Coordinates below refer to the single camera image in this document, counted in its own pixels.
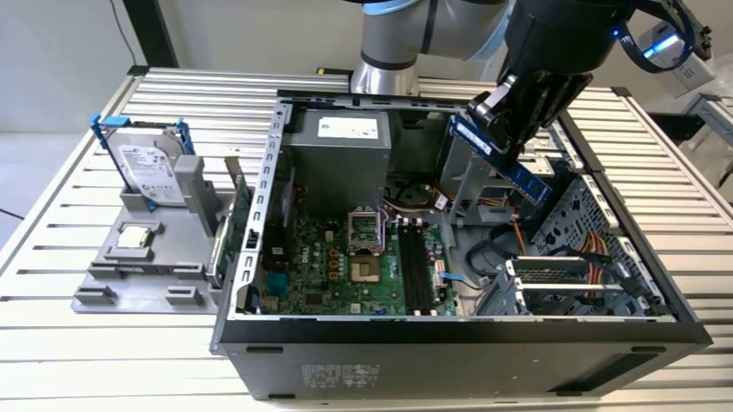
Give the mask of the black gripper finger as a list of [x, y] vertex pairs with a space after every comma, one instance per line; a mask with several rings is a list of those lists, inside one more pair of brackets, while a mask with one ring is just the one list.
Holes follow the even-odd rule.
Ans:
[[523, 152], [539, 128], [556, 119], [559, 113], [583, 91], [591, 73], [563, 75], [536, 71], [517, 77], [511, 86], [511, 156]]
[[521, 123], [516, 76], [504, 75], [492, 92], [476, 95], [467, 113], [489, 146], [499, 154], [517, 154], [521, 145]]

